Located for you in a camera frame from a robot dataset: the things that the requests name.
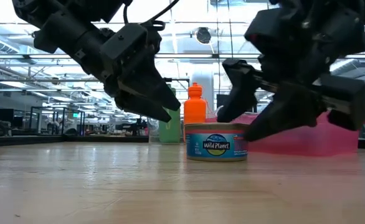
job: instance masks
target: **pink plastic bin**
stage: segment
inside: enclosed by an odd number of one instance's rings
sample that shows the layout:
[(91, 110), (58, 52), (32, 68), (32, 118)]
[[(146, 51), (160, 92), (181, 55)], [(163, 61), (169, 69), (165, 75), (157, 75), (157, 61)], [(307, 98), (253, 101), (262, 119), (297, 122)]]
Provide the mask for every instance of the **pink plastic bin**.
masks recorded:
[[(315, 128), (300, 127), (274, 134), (265, 139), (250, 142), (249, 152), (266, 152), (300, 156), (335, 156), (356, 153), (358, 148), (358, 131), (348, 131), (329, 124), (327, 113), (318, 119)], [(257, 115), (242, 115), (233, 123), (250, 124)], [(206, 122), (216, 122), (208, 118)]]

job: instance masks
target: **wooden table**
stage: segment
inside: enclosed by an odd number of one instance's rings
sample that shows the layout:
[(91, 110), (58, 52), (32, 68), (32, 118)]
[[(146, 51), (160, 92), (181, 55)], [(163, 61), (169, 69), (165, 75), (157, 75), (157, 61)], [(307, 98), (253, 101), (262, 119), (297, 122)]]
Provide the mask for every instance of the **wooden table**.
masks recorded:
[(0, 147), (0, 224), (365, 224), (365, 150), (187, 161), (184, 146)]

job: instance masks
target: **orange bottle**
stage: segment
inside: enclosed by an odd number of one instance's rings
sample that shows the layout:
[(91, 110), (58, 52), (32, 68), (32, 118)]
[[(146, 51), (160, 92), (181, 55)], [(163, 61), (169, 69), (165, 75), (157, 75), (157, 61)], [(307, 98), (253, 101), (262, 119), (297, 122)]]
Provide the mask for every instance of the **orange bottle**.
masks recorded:
[(202, 97), (202, 86), (193, 83), (188, 88), (189, 99), (184, 103), (184, 124), (205, 123), (206, 121), (206, 100)]

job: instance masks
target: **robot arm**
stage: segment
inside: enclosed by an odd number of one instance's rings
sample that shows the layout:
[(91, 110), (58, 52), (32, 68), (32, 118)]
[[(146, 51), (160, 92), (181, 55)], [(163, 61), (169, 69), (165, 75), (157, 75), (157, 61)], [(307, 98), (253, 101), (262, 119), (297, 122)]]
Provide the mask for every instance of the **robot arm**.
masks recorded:
[(34, 47), (53, 54), (58, 48), (104, 84), (105, 92), (125, 111), (161, 121), (171, 118), (163, 107), (178, 110), (180, 102), (154, 66), (164, 23), (162, 13), (142, 24), (126, 24), (118, 32), (92, 22), (110, 22), (132, 0), (12, 0), (18, 17), (38, 27)]
[(280, 8), (258, 12), (245, 33), (261, 52), (261, 70), (233, 58), (222, 64), (233, 88), (218, 122), (232, 121), (255, 106), (254, 93), (262, 88), (274, 93), (273, 101), (249, 126), (248, 141), (316, 126), (317, 117), (328, 110), (330, 123), (349, 130), (361, 128), (365, 82), (331, 76), (329, 66), (338, 58), (365, 52), (365, 1), (272, 2)]

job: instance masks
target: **blue label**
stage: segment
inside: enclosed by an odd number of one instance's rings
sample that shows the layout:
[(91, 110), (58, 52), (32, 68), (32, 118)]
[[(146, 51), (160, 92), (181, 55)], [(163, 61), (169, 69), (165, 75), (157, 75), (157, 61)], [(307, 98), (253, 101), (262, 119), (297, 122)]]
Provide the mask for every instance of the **blue label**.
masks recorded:
[(203, 158), (242, 158), (247, 142), (242, 134), (186, 134), (187, 156)]

